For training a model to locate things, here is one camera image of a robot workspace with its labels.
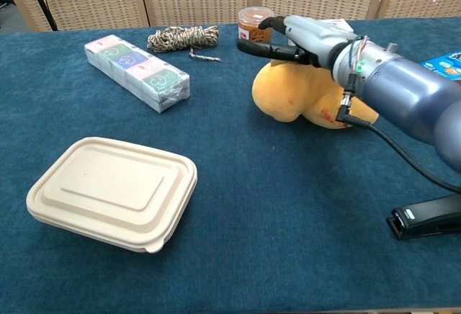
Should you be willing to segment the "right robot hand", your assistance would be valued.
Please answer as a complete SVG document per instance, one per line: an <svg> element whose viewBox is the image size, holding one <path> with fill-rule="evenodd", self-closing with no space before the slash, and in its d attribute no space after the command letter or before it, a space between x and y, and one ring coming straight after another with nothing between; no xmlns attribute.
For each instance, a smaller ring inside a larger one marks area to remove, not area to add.
<svg viewBox="0 0 461 314"><path fill-rule="evenodd" d="M330 69L339 52L351 45L356 37L353 32L298 15L267 17L260 22L259 29L267 28L285 35L291 43L283 45L238 39L237 48L261 58Z"/></svg>

